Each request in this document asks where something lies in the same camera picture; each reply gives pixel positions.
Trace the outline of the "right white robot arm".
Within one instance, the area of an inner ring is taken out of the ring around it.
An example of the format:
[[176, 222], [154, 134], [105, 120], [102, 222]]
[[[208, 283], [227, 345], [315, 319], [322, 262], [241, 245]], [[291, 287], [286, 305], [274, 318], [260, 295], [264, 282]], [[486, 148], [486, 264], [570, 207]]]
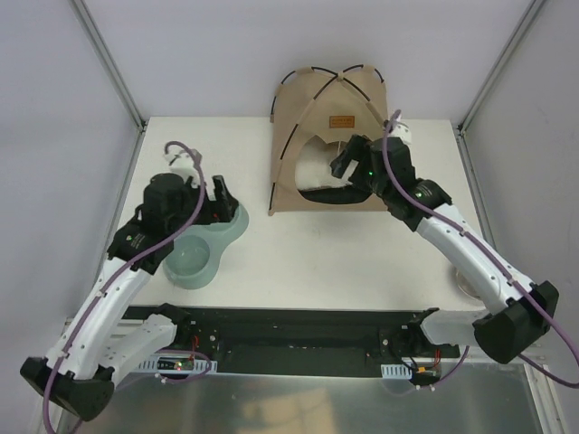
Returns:
[[466, 223], [439, 185], [417, 177], [401, 138], [353, 135], [330, 167], [334, 177], [346, 176], [355, 189], [380, 198], [395, 219], [441, 252], [485, 306], [424, 311], [407, 334], [413, 354], [428, 356], [441, 344], [473, 345], [506, 364], [549, 331], [558, 290], [512, 267]]

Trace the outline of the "white fluffy cushion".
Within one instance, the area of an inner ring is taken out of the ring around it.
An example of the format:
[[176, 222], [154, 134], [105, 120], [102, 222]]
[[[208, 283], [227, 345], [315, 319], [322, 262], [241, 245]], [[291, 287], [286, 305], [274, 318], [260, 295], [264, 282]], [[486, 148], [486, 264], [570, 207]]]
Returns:
[[295, 167], [295, 183], [299, 191], [341, 188], [350, 185], [347, 178], [352, 174], [348, 169], [343, 178], [331, 174], [330, 163], [342, 151], [345, 142], [327, 143], [318, 136], [307, 141], [299, 152]]

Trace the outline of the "green double pet bowl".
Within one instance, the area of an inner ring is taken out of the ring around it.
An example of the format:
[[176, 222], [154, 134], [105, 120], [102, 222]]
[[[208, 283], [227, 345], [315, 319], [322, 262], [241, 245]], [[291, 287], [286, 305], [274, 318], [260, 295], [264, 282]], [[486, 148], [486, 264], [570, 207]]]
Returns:
[[190, 226], [174, 240], [173, 251], [163, 261], [167, 280], [189, 290], [207, 286], [218, 272], [223, 253], [245, 233], [249, 221], [240, 204], [230, 222]]

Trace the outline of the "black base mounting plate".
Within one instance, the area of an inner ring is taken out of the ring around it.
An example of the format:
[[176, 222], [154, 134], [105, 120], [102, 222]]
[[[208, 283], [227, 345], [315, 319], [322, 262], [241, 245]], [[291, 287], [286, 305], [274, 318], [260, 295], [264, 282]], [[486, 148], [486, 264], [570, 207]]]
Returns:
[[456, 360], [457, 346], [429, 344], [414, 311], [184, 307], [173, 348], [192, 350], [218, 373], [377, 378], [403, 357]]

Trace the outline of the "left aluminium frame post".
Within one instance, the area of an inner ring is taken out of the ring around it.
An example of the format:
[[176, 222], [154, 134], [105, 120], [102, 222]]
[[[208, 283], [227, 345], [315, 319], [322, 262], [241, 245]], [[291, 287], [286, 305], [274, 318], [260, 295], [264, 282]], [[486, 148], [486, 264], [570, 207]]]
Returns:
[[83, 0], [71, 0], [69, 4], [80, 21], [81, 27], [86, 33], [93, 50], [96, 52], [101, 66], [109, 77], [113, 89], [119, 96], [133, 124], [139, 132], [144, 131], [147, 122], [141, 114], [87, 3]]

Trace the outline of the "aluminium frame post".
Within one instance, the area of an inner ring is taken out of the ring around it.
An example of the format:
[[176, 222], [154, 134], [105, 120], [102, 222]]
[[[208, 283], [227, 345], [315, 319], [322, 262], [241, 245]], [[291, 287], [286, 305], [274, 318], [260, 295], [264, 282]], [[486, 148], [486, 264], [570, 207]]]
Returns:
[[548, 4], [549, 1], [547, 0], [532, 0], [528, 3], [524, 13], [517, 21], [514, 30], [508, 37], [507, 42], [501, 49], [498, 58], [494, 61], [489, 73], [482, 82], [474, 100], [470, 103], [465, 115], [456, 125], [456, 130], [460, 135], [463, 135], [468, 130], [483, 103], [498, 83], [501, 75], [506, 71], [515, 53], [527, 38], [535, 22]]
[[71, 0], [69, 4], [80, 21], [81, 27], [86, 33], [93, 50], [96, 52], [101, 66], [109, 77], [113, 89], [119, 96], [133, 124], [139, 132], [144, 131], [147, 122], [141, 114], [87, 3], [83, 0]]

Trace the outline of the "right aluminium frame post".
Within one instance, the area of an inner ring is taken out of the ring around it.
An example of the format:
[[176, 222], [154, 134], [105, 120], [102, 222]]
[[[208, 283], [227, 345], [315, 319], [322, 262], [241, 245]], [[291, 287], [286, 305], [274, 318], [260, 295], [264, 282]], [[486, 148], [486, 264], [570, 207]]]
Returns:
[[498, 58], [494, 61], [489, 73], [482, 82], [474, 100], [470, 103], [465, 115], [456, 125], [456, 130], [460, 135], [463, 135], [468, 130], [483, 103], [498, 83], [501, 75], [506, 71], [515, 53], [527, 38], [535, 22], [548, 4], [549, 1], [547, 0], [532, 0], [528, 3], [524, 13], [517, 21], [514, 30], [508, 37], [507, 42], [501, 49]]

